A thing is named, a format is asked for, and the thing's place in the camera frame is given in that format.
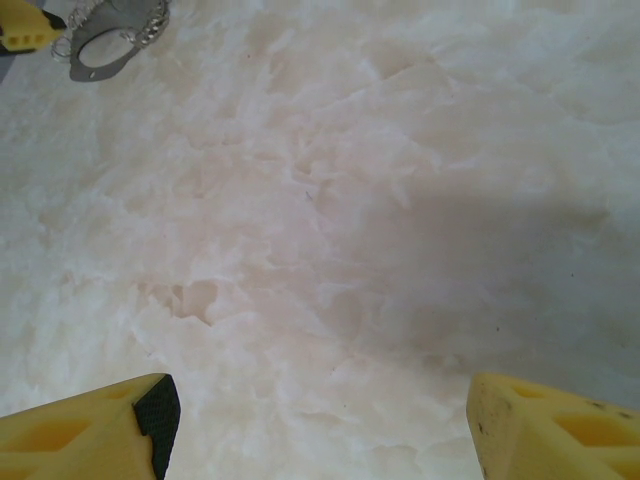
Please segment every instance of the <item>yellow object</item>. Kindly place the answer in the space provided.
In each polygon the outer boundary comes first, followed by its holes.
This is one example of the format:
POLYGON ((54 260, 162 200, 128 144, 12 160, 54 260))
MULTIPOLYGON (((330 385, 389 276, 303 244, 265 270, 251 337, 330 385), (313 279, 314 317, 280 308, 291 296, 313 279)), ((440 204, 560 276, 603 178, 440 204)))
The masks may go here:
POLYGON ((46 47, 66 28, 60 17, 25 0, 0 0, 0 44, 5 55, 46 47))
POLYGON ((0 418, 0 480, 160 480, 179 417, 153 374, 0 418))
POLYGON ((640 413, 478 374, 467 419, 487 480, 640 480, 640 413))

